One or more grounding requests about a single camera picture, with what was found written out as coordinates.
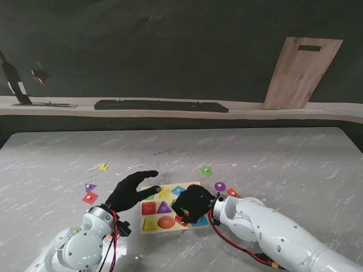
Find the black glove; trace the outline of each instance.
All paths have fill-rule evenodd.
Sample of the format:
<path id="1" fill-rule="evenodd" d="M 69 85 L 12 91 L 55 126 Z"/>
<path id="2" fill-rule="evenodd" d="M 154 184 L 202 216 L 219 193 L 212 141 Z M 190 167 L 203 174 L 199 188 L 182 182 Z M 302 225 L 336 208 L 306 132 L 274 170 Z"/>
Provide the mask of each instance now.
<path id="1" fill-rule="evenodd" d="M 158 174 L 158 171 L 143 171 L 126 177 L 118 183 L 105 204 L 111 204 L 109 208 L 117 213 L 131 209 L 137 202 L 161 191 L 160 186 L 153 186 L 140 192 L 136 191 L 136 188 L 144 179 L 156 177 Z"/>
<path id="2" fill-rule="evenodd" d="M 173 203 L 172 208 L 185 223 L 197 223 L 197 221 L 205 215 L 214 200 L 206 189 L 199 185 L 191 185 L 187 190 L 183 191 Z M 189 215 L 185 215 L 183 210 L 187 210 Z"/>

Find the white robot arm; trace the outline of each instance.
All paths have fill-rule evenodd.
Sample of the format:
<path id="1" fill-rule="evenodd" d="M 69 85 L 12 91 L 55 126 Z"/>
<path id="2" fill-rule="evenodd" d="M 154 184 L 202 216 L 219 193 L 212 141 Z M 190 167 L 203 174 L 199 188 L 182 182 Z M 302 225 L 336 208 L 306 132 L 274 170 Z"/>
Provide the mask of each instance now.
<path id="1" fill-rule="evenodd" d="M 52 266 L 55 253 L 64 267 L 84 272 L 95 271 L 102 260 L 102 240 L 112 234 L 114 225 L 113 215 L 105 206 L 92 207 L 83 216 L 80 228 L 61 231 L 25 272 L 56 272 Z M 118 226 L 121 227 L 121 236 L 131 233 L 127 222 L 118 221 Z"/>
<path id="2" fill-rule="evenodd" d="M 227 225 L 244 241 L 258 242 L 274 262 L 293 272 L 363 272 L 296 222 L 256 198 L 217 197 L 213 220 Z"/>

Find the yellow star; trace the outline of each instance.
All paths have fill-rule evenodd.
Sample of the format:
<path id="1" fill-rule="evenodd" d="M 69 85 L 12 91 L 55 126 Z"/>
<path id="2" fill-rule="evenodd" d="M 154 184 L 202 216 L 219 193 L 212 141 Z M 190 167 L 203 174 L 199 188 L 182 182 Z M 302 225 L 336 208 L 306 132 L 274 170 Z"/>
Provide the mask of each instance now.
<path id="1" fill-rule="evenodd" d="M 107 163 L 100 164 L 100 170 L 99 171 L 101 171 L 101 170 L 107 171 L 108 167 L 109 167 L 109 165 Z"/>

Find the purple triangle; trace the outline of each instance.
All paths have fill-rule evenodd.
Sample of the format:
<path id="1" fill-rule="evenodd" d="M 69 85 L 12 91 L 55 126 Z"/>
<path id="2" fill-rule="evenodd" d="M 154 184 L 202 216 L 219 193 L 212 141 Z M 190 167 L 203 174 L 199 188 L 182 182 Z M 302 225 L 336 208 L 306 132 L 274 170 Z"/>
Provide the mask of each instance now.
<path id="1" fill-rule="evenodd" d="M 161 202 L 159 209 L 157 211 L 157 214 L 167 214 L 167 213 L 171 213 L 171 212 L 172 212 L 172 210 L 170 209 L 168 204 L 165 201 Z"/>
<path id="2" fill-rule="evenodd" d="M 92 191 L 93 189 L 95 189 L 97 187 L 97 185 L 86 183 L 85 187 L 86 187 L 86 193 L 88 193 L 88 192 Z"/>

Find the purple circle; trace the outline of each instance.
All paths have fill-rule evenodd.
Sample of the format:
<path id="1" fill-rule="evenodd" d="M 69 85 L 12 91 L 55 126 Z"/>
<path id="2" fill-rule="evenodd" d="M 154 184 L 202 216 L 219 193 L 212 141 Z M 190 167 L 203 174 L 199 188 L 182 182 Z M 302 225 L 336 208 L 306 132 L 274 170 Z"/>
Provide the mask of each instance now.
<path id="1" fill-rule="evenodd" d="M 214 188 L 217 190 L 217 191 L 224 191 L 226 189 L 226 185 L 222 182 L 217 182 L 216 184 L 214 184 Z"/>

